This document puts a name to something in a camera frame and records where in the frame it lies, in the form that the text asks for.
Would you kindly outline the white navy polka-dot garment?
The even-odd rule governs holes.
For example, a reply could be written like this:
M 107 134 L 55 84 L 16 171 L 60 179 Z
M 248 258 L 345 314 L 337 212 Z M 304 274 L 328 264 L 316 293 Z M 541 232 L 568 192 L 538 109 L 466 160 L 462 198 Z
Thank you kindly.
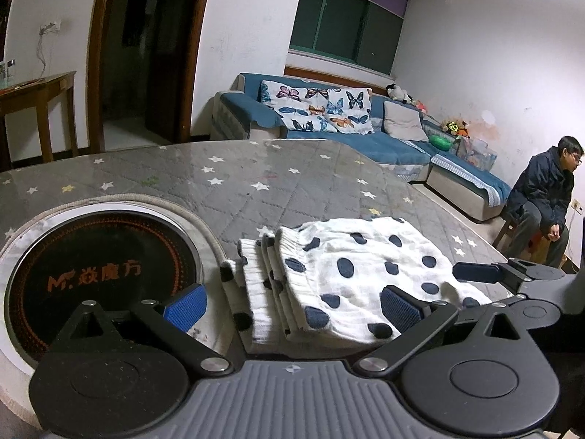
M 418 300 L 458 308 L 489 303 L 456 281 L 452 264 L 414 226 L 396 217 L 330 219 L 242 239 L 220 278 L 249 354 L 316 359 L 394 340 L 407 315 L 396 286 Z

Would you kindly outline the seated person dark jacket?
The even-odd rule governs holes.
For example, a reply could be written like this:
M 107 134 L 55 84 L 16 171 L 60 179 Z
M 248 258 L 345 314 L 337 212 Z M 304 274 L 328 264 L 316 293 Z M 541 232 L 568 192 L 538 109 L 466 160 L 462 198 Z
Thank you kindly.
M 565 218 L 572 200 L 574 172 L 583 156 L 577 139 L 564 136 L 557 145 L 531 157 L 507 198 L 505 214 L 514 221 L 516 230 L 505 250 L 506 257 L 519 257 L 539 233 L 549 240 L 544 263 L 560 266 L 569 241 Z

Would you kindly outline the round black induction cooktop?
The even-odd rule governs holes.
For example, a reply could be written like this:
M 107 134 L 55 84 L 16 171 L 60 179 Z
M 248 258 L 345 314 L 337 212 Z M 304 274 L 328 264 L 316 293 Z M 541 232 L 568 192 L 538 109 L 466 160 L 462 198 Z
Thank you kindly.
M 68 317 L 85 300 L 106 311 L 170 298 L 203 286 L 198 305 L 169 306 L 171 318 L 224 354 L 232 339 L 219 264 L 225 253 L 186 208 L 131 193 L 51 208 L 10 230 L 1 249 L 1 402 L 37 419 L 30 379 Z

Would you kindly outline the blue sofa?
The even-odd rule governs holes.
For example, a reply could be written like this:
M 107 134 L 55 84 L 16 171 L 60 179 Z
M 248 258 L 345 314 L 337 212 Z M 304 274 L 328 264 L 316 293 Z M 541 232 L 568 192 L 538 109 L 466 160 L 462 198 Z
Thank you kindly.
M 303 88 L 368 88 L 372 92 L 370 117 L 374 131 L 368 135 L 288 131 L 277 113 L 260 102 L 259 91 L 263 80 Z M 440 151 L 429 141 L 402 141 L 388 135 L 383 128 L 386 101 L 415 109 L 428 137 L 439 135 L 453 141 L 450 151 Z M 369 87 L 331 85 L 269 74 L 239 74 L 233 89 L 220 91 L 214 96 L 211 127 L 215 139 L 315 139 L 345 144 L 387 166 L 400 179 L 426 185 L 469 218 L 479 222 L 498 216 L 511 191 L 507 183 L 490 172 L 496 159 L 493 151 L 480 148 L 478 143 L 461 135 L 451 134 L 414 105 L 379 95 Z

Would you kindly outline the green toy on sofa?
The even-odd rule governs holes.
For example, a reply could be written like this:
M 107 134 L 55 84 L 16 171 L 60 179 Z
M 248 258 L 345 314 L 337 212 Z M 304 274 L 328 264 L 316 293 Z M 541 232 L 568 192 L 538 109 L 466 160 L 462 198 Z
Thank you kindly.
M 429 143 L 440 151 L 449 152 L 453 141 L 451 139 L 444 138 L 443 136 L 431 135 L 429 136 Z

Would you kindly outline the grey sofa cushion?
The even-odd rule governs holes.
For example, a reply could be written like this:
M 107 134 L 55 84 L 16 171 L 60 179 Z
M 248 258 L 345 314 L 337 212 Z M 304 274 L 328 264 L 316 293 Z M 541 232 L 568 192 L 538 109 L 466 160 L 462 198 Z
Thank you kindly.
M 388 135 L 402 141 L 427 142 L 429 140 L 422 129 L 418 112 L 392 101 L 384 103 L 383 128 Z

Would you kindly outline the grey star-patterned table cover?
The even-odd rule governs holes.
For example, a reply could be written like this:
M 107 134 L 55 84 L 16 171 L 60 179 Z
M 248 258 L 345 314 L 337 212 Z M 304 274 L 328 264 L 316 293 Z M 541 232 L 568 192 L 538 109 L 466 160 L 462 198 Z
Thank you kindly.
M 237 242 L 280 226 L 397 216 L 452 262 L 500 253 L 384 165 L 332 141 L 223 141 L 85 155 L 1 176 L 2 278 L 50 213 L 97 202 L 149 203 L 201 219 L 234 257 Z

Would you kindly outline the plush toy on sofa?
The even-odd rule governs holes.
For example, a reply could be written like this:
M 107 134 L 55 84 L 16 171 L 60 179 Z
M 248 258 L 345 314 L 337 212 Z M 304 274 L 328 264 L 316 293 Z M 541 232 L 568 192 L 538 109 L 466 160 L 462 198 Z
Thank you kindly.
M 409 95 L 407 91 L 402 89 L 395 82 L 389 84 L 386 87 L 386 90 L 388 98 L 408 105 L 414 104 L 414 100 L 412 99 L 411 95 Z

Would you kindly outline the wooden side table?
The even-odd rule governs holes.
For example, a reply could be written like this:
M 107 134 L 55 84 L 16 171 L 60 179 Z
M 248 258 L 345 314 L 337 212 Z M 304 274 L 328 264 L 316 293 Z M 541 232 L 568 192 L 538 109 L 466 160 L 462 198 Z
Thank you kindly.
M 1 171 L 11 169 L 6 116 L 26 109 L 36 110 L 37 129 L 39 133 L 39 145 L 41 146 L 43 162 L 53 161 L 52 141 L 50 140 L 50 101 L 65 95 L 65 108 L 67 108 L 67 130 L 71 143 L 71 155 L 77 157 L 78 136 L 76 135 L 76 122 L 74 110 L 74 80 L 75 72 L 69 71 L 48 77 L 34 79 L 19 83 L 1 90 Z

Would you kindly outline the butterfly print blanket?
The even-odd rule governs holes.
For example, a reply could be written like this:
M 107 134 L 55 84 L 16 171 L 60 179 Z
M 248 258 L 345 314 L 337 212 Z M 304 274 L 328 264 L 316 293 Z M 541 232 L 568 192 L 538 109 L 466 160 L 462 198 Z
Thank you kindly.
M 303 88 L 263 80 L 259 95 L 288 131 L 357 135 L 374 131 L 368 88 Z

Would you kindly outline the glass jar on table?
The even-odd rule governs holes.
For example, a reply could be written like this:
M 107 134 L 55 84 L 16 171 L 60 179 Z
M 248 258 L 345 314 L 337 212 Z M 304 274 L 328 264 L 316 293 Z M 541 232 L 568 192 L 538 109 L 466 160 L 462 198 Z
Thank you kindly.
M 0 63 L 0 79 L 2 83 L 4 84 L 8 83 L 8 80 L 11 77 L 10 69 L 14 67 L 15 64 L 16 64 L 15 60 L 6 60 Z

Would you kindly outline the dark green window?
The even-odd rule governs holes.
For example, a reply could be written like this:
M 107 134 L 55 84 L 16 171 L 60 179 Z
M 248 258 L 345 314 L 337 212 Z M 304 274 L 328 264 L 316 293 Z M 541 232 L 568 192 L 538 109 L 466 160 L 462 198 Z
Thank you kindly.
M 290 48 L 389 74 L 408 0 L 299 0 Z

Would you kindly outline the wall power outlet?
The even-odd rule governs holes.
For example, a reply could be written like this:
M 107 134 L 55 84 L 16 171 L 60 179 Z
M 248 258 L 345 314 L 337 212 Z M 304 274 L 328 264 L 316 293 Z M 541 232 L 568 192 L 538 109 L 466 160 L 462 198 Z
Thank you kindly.
M 60 20 L 55 20 L 39 27 L 39 34 L 41 36 L 49 33 L 58 33 L 60 31 Z

